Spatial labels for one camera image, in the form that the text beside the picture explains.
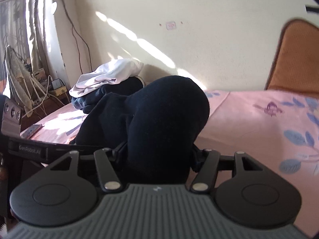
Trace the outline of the white folded garment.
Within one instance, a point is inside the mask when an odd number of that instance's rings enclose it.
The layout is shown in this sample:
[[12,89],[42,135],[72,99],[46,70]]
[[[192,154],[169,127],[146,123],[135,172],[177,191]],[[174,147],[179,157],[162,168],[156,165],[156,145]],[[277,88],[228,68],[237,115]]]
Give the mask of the white folded garment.
[[117,85],[142,71],[144,63],[136,59],[114,59],[100,65],[94,72],[80,75],[77,83],[70,89],[73,98],[91,93],[103,85]]

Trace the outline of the dark folded garment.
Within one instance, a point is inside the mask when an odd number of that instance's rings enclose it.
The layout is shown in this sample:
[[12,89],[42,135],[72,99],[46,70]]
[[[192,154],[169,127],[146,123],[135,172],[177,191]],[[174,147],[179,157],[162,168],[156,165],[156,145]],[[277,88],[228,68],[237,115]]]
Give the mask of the dark folded garment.
[[144,80],[137,77],[130,77],[119,84],[105,84],[98,89],[79,98],[71,97],[71,104],[77,110],[82,110],[84,114],[89,114],[98,102],[106,94],[117,94],[120,96],[130,96],[145,87]]

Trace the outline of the pink wall sticker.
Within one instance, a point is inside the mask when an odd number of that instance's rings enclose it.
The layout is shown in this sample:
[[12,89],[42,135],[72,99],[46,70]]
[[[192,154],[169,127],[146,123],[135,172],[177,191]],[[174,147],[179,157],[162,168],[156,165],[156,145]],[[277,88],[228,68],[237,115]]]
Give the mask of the pink wall sticker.
[[176,23],[174,21],[166,22],[165,27],[167,30],[174,30],[176,29]]

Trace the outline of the brown dotted cushion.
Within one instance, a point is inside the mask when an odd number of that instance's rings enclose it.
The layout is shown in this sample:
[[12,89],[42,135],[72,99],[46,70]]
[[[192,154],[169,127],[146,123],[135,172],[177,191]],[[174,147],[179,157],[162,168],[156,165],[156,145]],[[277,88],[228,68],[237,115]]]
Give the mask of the brown dotted cushion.
[[284,24],[265,85],[318,98],[318,26],[301,18]]

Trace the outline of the standing fan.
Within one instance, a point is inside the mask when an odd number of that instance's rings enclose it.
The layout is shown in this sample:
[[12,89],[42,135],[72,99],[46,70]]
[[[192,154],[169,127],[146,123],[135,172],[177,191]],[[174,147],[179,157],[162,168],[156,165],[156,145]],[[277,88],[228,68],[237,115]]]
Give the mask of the standing fan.
[[3,94],[24,110],[24,117],[31,117],[48,98],[49,88],[28,71],[25,61],[9,45],[5,49],[3,66],[6,77]]

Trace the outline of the patterned curtain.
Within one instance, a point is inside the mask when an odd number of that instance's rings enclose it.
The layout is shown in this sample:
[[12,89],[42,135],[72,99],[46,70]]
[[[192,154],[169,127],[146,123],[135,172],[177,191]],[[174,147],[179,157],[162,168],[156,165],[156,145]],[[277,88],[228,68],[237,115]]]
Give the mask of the patterned curtain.
[[1,60],[11,46],[32,72],[43,69],[68,85],[57,38],[53,0],[1,0]]

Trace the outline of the pink floral bed sheet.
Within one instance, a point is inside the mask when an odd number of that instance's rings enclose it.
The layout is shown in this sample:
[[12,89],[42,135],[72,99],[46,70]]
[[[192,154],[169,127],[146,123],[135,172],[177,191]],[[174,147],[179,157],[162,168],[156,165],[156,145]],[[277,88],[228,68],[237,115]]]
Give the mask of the pink floral bed sheet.
[[211,92],[183,184],[124,183],[112,150],[80,157],[97,207],[67,225],[20,222],[8,238],[317,238],[318,101],[298,94]]

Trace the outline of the navy red patterned sweater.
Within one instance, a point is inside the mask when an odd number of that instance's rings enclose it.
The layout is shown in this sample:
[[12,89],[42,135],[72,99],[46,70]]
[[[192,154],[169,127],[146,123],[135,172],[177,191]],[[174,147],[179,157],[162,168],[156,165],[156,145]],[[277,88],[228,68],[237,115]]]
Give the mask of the navy red patterned sweater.
[[86,114],[74,143],[111,149],[128,143],[115,172],[124,183],[183,184],[190,153],[210,113],[207,96],[191,79],[170,75],[130,96],[106,94]]

